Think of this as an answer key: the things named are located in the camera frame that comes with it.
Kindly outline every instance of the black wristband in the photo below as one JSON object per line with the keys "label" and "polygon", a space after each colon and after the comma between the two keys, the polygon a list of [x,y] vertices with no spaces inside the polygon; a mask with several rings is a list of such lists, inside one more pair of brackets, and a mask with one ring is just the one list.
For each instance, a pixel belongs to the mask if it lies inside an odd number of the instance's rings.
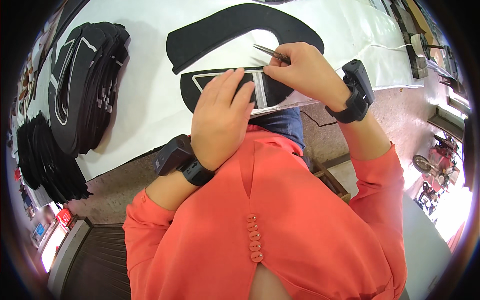
{"label": "black wristband", "polygon": [[197,158],[183,166],[181,171],[187,181],[196,186],[206,185],[215,175],[215,171],[205,169]]}
{"label": "black wristband", "polygon": [[328,106],[325,107],[330,116],[334,117],[338,122],[343,124],[352,123],[353,121],[361,121],[367,115],[369,105],[365,101],[365,97],[358,91],[358,89],[350,84],[347,84],[348,88],[352,92],[350,98],[348,98],[347,109],[334,112]]}

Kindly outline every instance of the black cable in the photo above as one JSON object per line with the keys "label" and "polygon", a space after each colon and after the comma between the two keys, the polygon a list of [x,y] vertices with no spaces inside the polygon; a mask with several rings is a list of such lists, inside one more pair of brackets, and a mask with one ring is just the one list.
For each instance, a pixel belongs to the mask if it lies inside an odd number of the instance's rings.
{"label": "black cable", "polygon": [[305,114],[305,116],[307,116],[310,120],[314,121],[314,122],[317,124],[318,128],[322,128],[322,127],[328,126],[328,125],[337,124],[337,122],[333,122],[333,123],[327,123],[327,124],[320,125],[317,121],[315,121],[314,119],[312,119],[312,117],[310,117],[306,112],[304,112],[304,111],[300,111],[300,112],[303,112],[303,113]]}

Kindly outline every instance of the blue sign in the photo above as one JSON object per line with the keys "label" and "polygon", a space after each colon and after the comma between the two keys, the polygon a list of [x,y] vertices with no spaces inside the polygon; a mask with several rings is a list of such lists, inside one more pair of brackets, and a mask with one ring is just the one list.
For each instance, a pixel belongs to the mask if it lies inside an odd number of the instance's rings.
{"label": "blue sign", "polygon": [[45,228],[43,228],[42,223],[38,224],[35,231],[39,236],[42,236],[42,234],[45,232]]}

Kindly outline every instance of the finger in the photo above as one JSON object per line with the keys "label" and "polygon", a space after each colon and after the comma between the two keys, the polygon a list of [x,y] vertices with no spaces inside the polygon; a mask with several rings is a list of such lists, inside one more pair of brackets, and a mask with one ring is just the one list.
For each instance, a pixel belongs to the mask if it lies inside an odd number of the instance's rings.
{"label": "finger", "polygon": [[289,73],[291,71],[291,66],[286,67],[277,67],[277,66],[264,66],[264,73],[273,79],[287,84],[289,78]]}
{"label": "finger", "polygon": [[209,97],[209,90],[210,88],[212,87],[212,83],[218,78],[220,77],[219,76],[216,76],[214,77],[212,80],[210,80],[209,83],[207,83],[207,85],[205,86],[205,88],[203,89],[202,91],[202,94],[200,95],[200,98],[198,99],[198,102],[197,102],[197,105],[195,106],[195,111],[198,111],[199,109],[201,109],[204,105],[205,105],[205,102],[207,100],[207,98]]}
{"label": "finger", "polygon": [[299,46],[300,43],[282,44],[275,49],[275,52],[285,54],[288,57],[292,57],[295,49],[297,49]]}
{"label": "finger", "polygon": [[250,116],[252,115],[252,111],[253,111],[254,108],[255,108],[255,102],[250,102],[247,105],[247,108],[245,109],[244,117],[245,117],[247,125],[248,125],[248,121],[250,121]]}
{"label": "finger", "polygon": [[235,95],[244,74],[245,70],[243,68],[238,68],[227,80],[225,80],[218,92],[215,104],[224,105],[227,108],[230,107],[233,96]]}
{"label": "finger", "polygon": [[208,94],[208,97],[206,99],[206,104],[208,105],[214,105],[216,102],[216,99],[218,97],[218,93],[221,90],[221,87],[223,83],[233,74],[233,70],[230,69],[223,73],[222,75],[218,76],[215,80],[211,80],[207,86],[208,86],[208,91],[204,93]]}
{"label": "finger", "polygon": [[282,64],[281,61],[279,61],[278,59],[276,59],[275,57],[272,56],[272,59],[270,60],[270,65],[271,65],[271,66],[280,67],[281,64]]}
{"label": "finger", "polygon": [[231,108],[239,114],[244,113],[250,103],[254,89],[255,84],[253,82],[245,83],[233,98]]}

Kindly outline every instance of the tweezers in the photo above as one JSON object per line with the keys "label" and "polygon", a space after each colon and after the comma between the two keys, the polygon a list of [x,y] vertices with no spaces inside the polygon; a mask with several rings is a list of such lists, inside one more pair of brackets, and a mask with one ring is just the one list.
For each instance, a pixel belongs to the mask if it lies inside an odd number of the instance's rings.
{"label": "tweezers", "polygon": [[259,49],[260,51],[262,51],[262,52],[264,52],[264,53],[266,53],[266,54],[268,54],[272,57],[275,57],[279,61],[291,65],[290,57],[288,57],[287,55],[282,54],[282,53],[278,53],[276,51],[270,50],[269,48],[265,48],[265,47],[262,47],[262,46],[259,46],[259,45],[253,45],[253,46],[255,48]]}

